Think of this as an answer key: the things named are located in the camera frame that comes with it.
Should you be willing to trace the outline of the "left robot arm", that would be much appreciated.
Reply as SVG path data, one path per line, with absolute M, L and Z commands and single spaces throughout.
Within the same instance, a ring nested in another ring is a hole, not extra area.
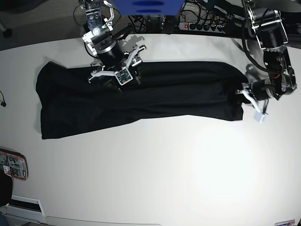
M 247 58 L 254 66 L 268 74 L 268 78 L 259 80 L 248 87 L 248 91 L 257 101 L 270 98 L 280 99 L 297 89 L 296 77 L 285 44 L 288 37 L 282 23 L 281 11 L 272 6 L 261 6 L 254 0 L 243 0 L 245 20 L 242 25 L 242 44 Z M 263 51 L 264 66 L 251 57 L 246 49 L 246 34 L 256 38 Z

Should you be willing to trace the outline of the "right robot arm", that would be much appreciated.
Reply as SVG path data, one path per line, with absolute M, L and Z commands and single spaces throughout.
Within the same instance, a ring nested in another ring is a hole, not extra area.
M 114 8 L 106 0 L 80 0 L 79 7 L 85 11 L 87 18 L 88 32 L 82 36 L 85 48 L 93 58 L 100 60 L 100 66 L 91 72 L 88 82 L 110 76 L 120 86 L 133 80 L 140 84 L 140 76 L 134 68 L 143 62 L 139 53 L 146 50 L 146 46 L 135 45 L 130 52 L 125 52 L 119 44 L 134 30 L 133 26 L 129 25 L 113 35 Z

